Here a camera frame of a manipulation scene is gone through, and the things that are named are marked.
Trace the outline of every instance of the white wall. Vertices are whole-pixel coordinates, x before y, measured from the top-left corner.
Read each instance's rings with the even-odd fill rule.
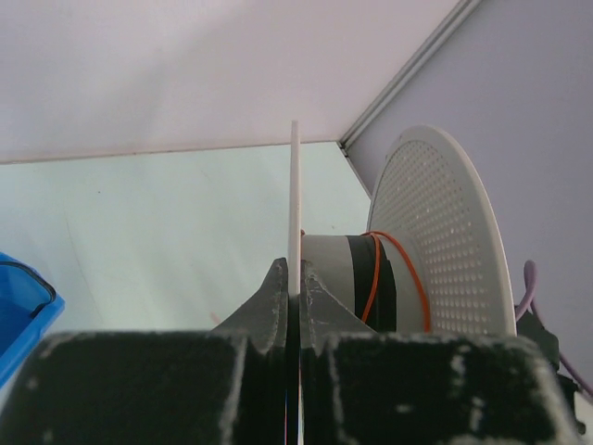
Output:
[[[537,300],[593,380],[593,3],[488,1],[350,151],[367,186],[407,127],[466,149],[497,215],[515,298],[537,262]]]

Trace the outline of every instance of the black plastic part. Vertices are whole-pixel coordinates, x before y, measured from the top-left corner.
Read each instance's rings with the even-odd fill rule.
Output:
[[[579,443],[527,340],[341,335],[314,369],[307,444]]]
[[[571,410],[572,417],[579,432],[585,434],[586,426],[576,418],[576,412],[574,411],[574,394],[578,386],[571,378],[558,374],[558,370],[560,369],[560,343],[558,338],[546,330],[539,319],[529,311],[517,322],[517,335],[529,338],[536,343],[549,364],[557,372],[556,378]]]
[[[354,332],[372,335],[373,331],[352,312],[348,311],[322,285],[320,277],[308,262],[303,262],[300,309],[300,368],[303,391],[303,415],[305,443],[315,443],[316,431],[327,419],[323,406],[326,400],[319,400],[318,394],[327,387],[318,382],[319,356],[327,340],[340,332]]]
[[[560,344],[558,338],[547,331],[544,325],[531,312],[527,311],[517,322],[517,335],[529,338],[539,346],[544,354],[558,371],[560,368]]]
[[[2,444],[284,441],[287,268],[213,333],[68,334],[24,365]]]
[[[299,377],[307,445],[579,443],[533,343],[379,335],[302,270],[290,299],[276,261],[214,332],[48,338],[19,374],[0,443],[294,443]]]
[[[362,318],[364,308],[371,295],[375,267],[375,245],[372,237],[347,236],[354,270],[354,313]],[[374,302],[369,312],[367,325],[377,332],[397,330],[397,292],[391,262],[385,254],[383,243],[379,243],[379,282]]]

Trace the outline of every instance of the blue bin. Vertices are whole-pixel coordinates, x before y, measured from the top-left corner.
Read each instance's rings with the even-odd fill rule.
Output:
[[[35,270],[0,252],[0,387],[64,310],[64,300]]]

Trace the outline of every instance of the purple cable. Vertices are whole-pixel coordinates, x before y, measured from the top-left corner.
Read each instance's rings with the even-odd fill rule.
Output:
[[[523,267],[523,277],[525,281],[525,295],[521,299],[519,306],[515,309],[515,320],[519,320],[523,315],[527,312],[527,309],[531,307],[531,312],[534,316],[539,320],[542,325],[544,324],[543,320],[539,316],[539,311],[537,310],[535,296],[536,296],[536,281],[537,281],[537,268],[536,264],[529,260],[525,262],[525,266]],[[566,368],[566,371],[573,377],[574,380],[581,386],[581,388],[590,396],[593,397],[593,387],[591,387],[586,380],[576,372],[574,367],[571,363],[564,357],[564,354],[560,353],[560,361]]]
[[[531,306],[536,296],[537,268],[536,264],[527,260],[523,267],[523,278],[525,281],[525,296],[521,299],[519,306],[515,309],[515,320],[519,320]]]

